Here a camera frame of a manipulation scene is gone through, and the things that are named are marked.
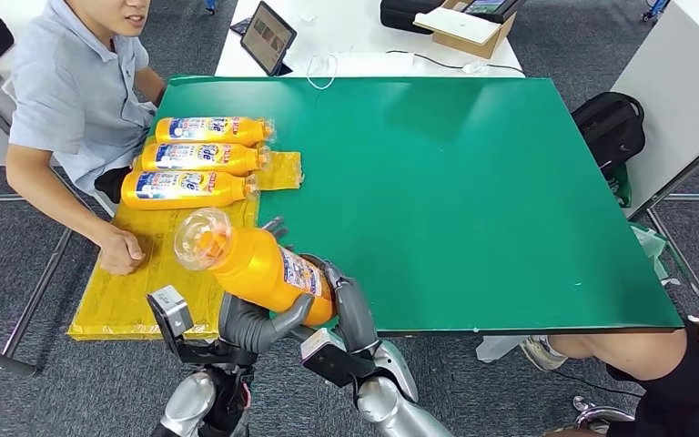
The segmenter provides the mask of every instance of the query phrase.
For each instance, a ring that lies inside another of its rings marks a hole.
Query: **clear bottle cap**
[[[260,120],[262,123],[262,131],[264,134],[264,139],[268,143],[277,142],[277,130],[275,129],[275,120],[271,118],[263,118]]]
[[[232,238],[229,216],[217,208],[202,208],[178,226],[173,250],[186,269],[209,269],[226,257]]]
[[[266,146],[258,148],[258,169],[266,170],[272,163],[272,149]]]
[[[250,175],[245,178],[245,186],[242,188],[242,192],[248,200],[258,195],[258,178],[256,178],[256,175]]]

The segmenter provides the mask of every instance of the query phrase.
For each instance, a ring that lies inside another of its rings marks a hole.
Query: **gray carpet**
[[[143,41],[163,76],[213,74],[234,2],[214,17],[199,0],[154,0]],[[569,107],[608,89],[649,31],[642,1],[529,0],[510,39],[530,76],[551,76]],[[699,175],[685,189],[699,189]],[[0,168],[0,192],[9,192]],[[699,274],[699,203],[666,203],[663,218]],[[0,204],[0,348],[62,229],[22,203]],[[146,436],[187,368],[158,341],[75,342],[65,331],[96,258],[74,236],[18,358],[38,361],[34,378],[0,372],[1,436]],[[670,289],[685,313],[699,304],[685,286]],[[571,422],[571,398],[630,407],[634,400],[535,371],[518,351],[493,364],[475,360],[479,337],[395,339],[409,361],[421,405],[462,436],[537,436]],[[258,366],[254,436],[366,436],[349,395],[300,368],[283,341]],[[570,361],[565,373],[616,388],[596,361]],[[631,385],[621,386],[636,390]]]

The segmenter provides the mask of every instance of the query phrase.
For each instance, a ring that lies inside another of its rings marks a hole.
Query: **person's hand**
[[[100,268],[112,275],[127,275],[143,262],[137,238],[126,230],[110,226],[96,239],[100,246]]]

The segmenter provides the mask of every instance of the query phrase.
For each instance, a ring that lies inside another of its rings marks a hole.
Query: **short sleeve shirt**
[[[146,49],[136,37],[115,36],[113,44],[114,52],[64,0],[50,0],[15,49],[9,142],[53,152],[86,193],[106,171],[132,163],[156,112],[133,91]]]

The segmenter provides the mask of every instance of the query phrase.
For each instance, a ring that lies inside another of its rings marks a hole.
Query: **yellow plastic sheet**
[[[272,165],[259,172],[261,189],[298,188],[301,157],[298,152],[274,152]],[[223,208],[235,226],[256,226],[258,199]],[[159,339],[159,327],[146,302],[146,295],[173,285],[186,299],[194,328],[186,336],[212,339],[218,336],[218,310],[223,290],[206,271],[183,268],[173,253],[177,226],[194,209],[135,211],[119,206],[113,223],[135,234],[146,255],[143,264],[126,276],[93,269],[68,335],[75,340]]]

